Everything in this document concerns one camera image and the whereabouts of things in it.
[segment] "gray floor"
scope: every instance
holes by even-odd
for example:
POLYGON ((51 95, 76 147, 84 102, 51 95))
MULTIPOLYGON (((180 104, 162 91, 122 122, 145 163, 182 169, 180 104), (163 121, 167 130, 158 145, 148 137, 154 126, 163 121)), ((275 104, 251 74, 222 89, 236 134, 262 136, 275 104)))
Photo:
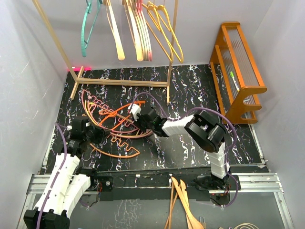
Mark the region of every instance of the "gray floor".
MULTIPOLYGON (((169 200, 121 200, 99 202, 89 210, 78 204, 71 216, 71 229, 162 229, 168 217, 169 200)), ((253 223, 259 229, 283 229, 273 193, 240 193, 236 202, 221 210, 190 200, 190 210, 205 217, 208 229, 253 223)), ((172 229, 186 229, 185 211, 177 202, 172 229)))

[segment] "pile of hangers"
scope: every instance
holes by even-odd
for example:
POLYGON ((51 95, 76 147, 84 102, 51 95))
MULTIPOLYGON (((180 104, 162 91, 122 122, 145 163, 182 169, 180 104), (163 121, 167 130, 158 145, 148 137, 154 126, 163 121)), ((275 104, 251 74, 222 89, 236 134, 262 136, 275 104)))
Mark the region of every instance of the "pile of hangers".
POLYGON ((185 210, 185 215, 186 215, 186 221, 187 221, 187 227, 188 229, 206 229, 206 224, 205 223, 200 223, 191 213, 190 211, 190 206, 189 206, 189 200, 187 197, 187 192, 186 192, 186 185, 183 180, 180 180, 180 184, 178 181, 172 177, 172 191, 171 191, 171 202, 170 202, 170 212, 169 216, 167 218, 167 221, 165 223, 164 229, 171 228, 172 224, 172 211, 173 207, 176 203, 177 198, 180 198, 180 201, 183 205, 183 208, 185 210), (176 190, 176 195, 175 198, 173 198, 173 192, 176 190))
MULTIPOLYGON (((147 4, 145 5, 143 0, 122 0, 122 4, 124 5, 125 8, 125 13, 127 17, 127 21, 129 24, 133 44, 135 46, 136 50, 136 56, 138 61, 152 61, 153 60, 153 55, 152 55, 152 47, 151 47, 151 41, 149 38, 148 34, 148 29, 151 31, 151 33, 154 35, 155 39, 161 46, 162 50, 164 51, 165 55, 167 58, 170 60, 170 62, 173 62, 174 55, 177 57, 180 63, 183 63, 183 52, 181 49, 181 46, 179 45, 178 39, 175 35, 175 32, 172 28, 170 18, 168 16, 167 10, 164 6, 165 2, 163 5, 156 6, 154 3, 148 1, 147 4), (165 39, 165 42, 167 43, 169 47, 169 53, 167 50, 163 47, 162 43, 160 42, 158 36, 155 34, 153 31, 152 27, 149 25, 149 23, 145 20, 144 14, 142 7, 144 7, 147 10, 147 14, 151 18, 152 22, 156 26, 157 30, 162 34, 162 36, 165 39), (176 42, 179 53, 175 50, 169 39, 167 38, 162 24, 165 26, 165 28, 171 33, 174 41, 176 42)), ((112 31, 112 34, 114 36, 115 40, 115 45, 117 49, 117 54, 118 58, 120 61, 125 59, 125 54, 123 51, 122 47, 122 42, 120 39, 119 31, 116 25, 114 13, 112 10, 112 6, 110 3, 110 0, 97 0, 97 13, 95 15, 93 24, 91 26, 88 38, 85 39, 85 24, 87 20, 87 15, 91 13, 92 11, 92 0, 86 0, 87 3, 87 8, 85 11, 84 19, 82 22, 82 27, 81 27, 81 53, 83 57, 86 57, 86 49, 92 34, 93 27, 95 25, 96 19, 98 17, 98 13, 100 11, 101 4, 104 3, 106 7, 106 13, 107 13, 107 18, 108 22, 112 31)))

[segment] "orange wooden shoe rack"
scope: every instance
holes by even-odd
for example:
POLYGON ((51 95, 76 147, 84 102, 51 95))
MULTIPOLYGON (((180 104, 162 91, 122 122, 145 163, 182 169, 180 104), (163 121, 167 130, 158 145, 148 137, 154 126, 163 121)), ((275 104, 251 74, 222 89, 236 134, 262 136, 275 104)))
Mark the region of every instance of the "orange wooden shoe rack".
POLYGON ((239 22, 221 25, 210 65, 221 114, 233 124, 256 123, 254 111, 262 108, 257 94, 267 88, 239 22))

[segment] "teal hanger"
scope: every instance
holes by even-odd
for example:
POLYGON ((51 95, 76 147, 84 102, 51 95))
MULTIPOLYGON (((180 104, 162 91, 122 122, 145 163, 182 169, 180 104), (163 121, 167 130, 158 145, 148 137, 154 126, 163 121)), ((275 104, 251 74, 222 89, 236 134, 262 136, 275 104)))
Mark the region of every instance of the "teal hanger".
POLYGON ((86 3, 87 3, 87 8, 86 8, 85 15, 84 15, 84 20, 82 21, 82 26, 81 26, 81 54, 82 54, 83 57, 86 57, 86 49, 87 49, 87 46, 88 46, 88 43, 89 43, 89 40, 90 40, 90 37, 91 37, 93 27, 94 27, 95 22, 96 22, 97 16, 100 12, 101 4, 103 4, 103 2, 102 2, 102 0, 97 0, 97 12, 96 12, 96 15, 95 15, 95 18, 94 18, 94 21, 93 21, 93 25, 91 26, 90 33, 88 35, 87 40, 85 40, 85 25, 86 25, 87 15, 89 13, 91 13, 91 11, 92 11, 92 0, 89 0, 89 1, 86 0, 86 3))

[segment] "wooden clothing rack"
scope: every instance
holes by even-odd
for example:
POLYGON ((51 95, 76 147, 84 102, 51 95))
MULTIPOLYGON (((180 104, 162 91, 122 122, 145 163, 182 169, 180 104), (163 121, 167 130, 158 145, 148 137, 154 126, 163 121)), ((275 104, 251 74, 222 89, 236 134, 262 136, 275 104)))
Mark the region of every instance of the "wooden clothing rack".
MULTIPOLYGON (((60 52, 63 60, 65 61, 68 69, 71 72, 71 75, 75 81, 74 88, 72 90, 70 98, 73 100, 77 91, 79 84, 103 84, 103 85, 120 85, 120 86, 140 86, 140 87, 166 87, 167 88, 167 100, 166 102, 170 102, 170 82, 171 82, 171 74, 172 74, 172 63, 169 63, 169 68, 167 72, 167 81, 166 82, 153 82, 153 81, 139 81, 139 80, 109 80, 109 79, 86 79, 82 77, 84 67, 82 66, 78 75, 76 75, 75 71, 72 68, 72 64, 69 61, 65 51, 63 50, 61 43, 47 17, 45 14, 39 0, 32 0, 39 15, 41 16, 43 22, 45 23, 51 37, 53 38, 58 51, 60 52)), ((176 30, 176 22, 177 22, 177 11, 178 11, 178 1, 175 0, 175 9, 173 16, 173 31, 176 30)), ((174 44, 174 37, 172 36, 171 44, 174 44)))

